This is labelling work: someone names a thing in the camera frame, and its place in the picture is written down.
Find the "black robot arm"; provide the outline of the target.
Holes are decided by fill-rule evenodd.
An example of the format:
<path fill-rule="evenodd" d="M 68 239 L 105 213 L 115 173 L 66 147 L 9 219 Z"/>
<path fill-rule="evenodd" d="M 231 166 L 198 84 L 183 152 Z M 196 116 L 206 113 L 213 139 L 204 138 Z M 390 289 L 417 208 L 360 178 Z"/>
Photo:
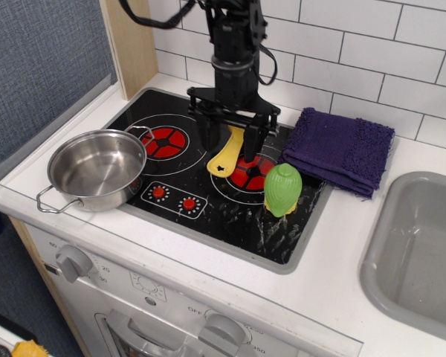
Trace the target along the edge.
<path fill-rule="evenodd" d="M 260 54 L 271 52 L 263 46 L 266 27 L 259 1 L 204 1 L 215 85 L 190 88 L 189 113 L 196 119 L 205 149 L 214 149 L 220 140 L 220 124 L 244 131 L 243 153 L 254 160 L 267 135 L 275 135 L 279 108 L 258 93 L 263 83 L 259 75 Z"/>

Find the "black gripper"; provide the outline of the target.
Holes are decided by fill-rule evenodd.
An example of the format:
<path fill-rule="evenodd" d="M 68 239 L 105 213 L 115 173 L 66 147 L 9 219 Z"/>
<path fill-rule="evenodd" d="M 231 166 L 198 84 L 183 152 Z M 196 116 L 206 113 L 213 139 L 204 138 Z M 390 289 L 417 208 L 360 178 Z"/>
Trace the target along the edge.
<path fill-rule="evenodd" d="M 212 88 L 192 87 L 189 113 L 197 117 L 202 146 L 213 150 L 220 140 L 216 121 L 245 128 L 244 159 L 252 162 L 267 134 L 276 135 L 280 109 L 263 100 L 258 93 L 259 62 L 213 61 L 215 85 Z"/>

